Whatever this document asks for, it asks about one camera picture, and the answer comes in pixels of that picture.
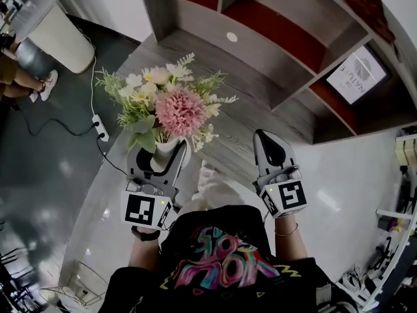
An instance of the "black wristband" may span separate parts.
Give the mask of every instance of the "black wristband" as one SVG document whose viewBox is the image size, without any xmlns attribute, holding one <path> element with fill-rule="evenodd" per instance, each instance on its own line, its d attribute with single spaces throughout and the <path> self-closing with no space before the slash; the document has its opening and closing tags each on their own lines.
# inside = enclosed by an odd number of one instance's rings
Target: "black wristband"
<svg viewBox="0 0 417 313">
<path fill-rule="evenodd" d="M 137 237 L 140 241 L 153 241 L 159 238 L 161 231 L 156 231 L 154 233 L 141 233 L 137 230 L 136 226 L 132 226 L 132 233 L 135 237 Z"/>
</svg>

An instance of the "white cylindrical table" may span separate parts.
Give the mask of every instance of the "white cylindrical table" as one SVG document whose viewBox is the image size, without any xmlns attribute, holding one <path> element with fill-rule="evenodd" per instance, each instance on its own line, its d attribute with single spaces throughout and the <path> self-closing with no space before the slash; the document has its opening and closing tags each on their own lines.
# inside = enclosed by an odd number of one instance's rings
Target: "white cylindrical table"
<svg viewBox="0 0 417 313">
<path fill-rule="evenodd" d="M 56 1 L 28 0 L 10 27 L 16 32 L 17 43 L 28 37 L 70 71 L 82 73 L 94 60 L 94 48 Z"/>
</svg>

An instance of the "power strip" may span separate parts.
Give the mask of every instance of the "power strip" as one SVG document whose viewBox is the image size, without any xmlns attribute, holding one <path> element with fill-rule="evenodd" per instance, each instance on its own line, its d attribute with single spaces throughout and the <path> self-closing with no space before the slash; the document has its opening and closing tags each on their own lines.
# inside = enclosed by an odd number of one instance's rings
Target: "power strip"
<svg viewBox="0 0 417 313">
<path fill-rule="evenodd" d="M 98 123 L 98 126 L 96 127 L 98 135 L 101 135 L 102 133 L 104 133 L 104 137 L 102 137 L 100 139 L 103 142 L 108 142 L 109 141 L 109 134 L 107 133 L 107 130 L 104 127 L 103 122 L 102 122 L 99 115 L 94 115 L 93 116 L 93 123 Z"/>
</svg>

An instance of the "white sneaker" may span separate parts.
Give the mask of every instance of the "white sneaker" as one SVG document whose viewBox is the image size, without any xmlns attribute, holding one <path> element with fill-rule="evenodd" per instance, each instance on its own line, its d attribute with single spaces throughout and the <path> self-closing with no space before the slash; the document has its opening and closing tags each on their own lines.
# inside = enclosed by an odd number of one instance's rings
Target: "white sneaker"
<svg viewBox="0 0 417 313">
<path fill-rule="evenodd" d="M 58 81 L 58 72 L 53 70 L 50 72 L 48 79 L 44 82 L 44 91 L 40 93 L 40 98 L 42 101 L 46 101 L 52 92 L 52 89 L 55 87 Z"/>
<path fill-rule="evenodd" d="M 39 93 L 37 91 L 33 91 L 33 93 L 29 95 L 29 98 L 32 100 L 32 103 L 35 103 L 38 97 Z"/>
</svg>

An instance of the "bracelet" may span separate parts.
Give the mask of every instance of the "bracelet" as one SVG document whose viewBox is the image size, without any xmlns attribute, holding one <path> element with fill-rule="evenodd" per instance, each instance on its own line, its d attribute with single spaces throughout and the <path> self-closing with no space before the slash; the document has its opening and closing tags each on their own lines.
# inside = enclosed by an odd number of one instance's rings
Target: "bracelet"
<svg viewBox="0 0 417 313">
<path fill-rule="evenodd" d="M 296 223 L 296 227 L 295 227 L 295 230 L 294 231 L 292 231 L 291 233 L 288 233 L 288 234 L 285 234 L 285 235 L 282 235 L 282 234 L 278 234 L 278 233 L 276 233 L 276 231 L 275 231 L 275 234 L 278 236 L 278 237 L 288 237 L 288 236 L 290 236 L 291 234 L 293 234 L 297 229 L 298 229 L 298 223 Z"/>
</svg>

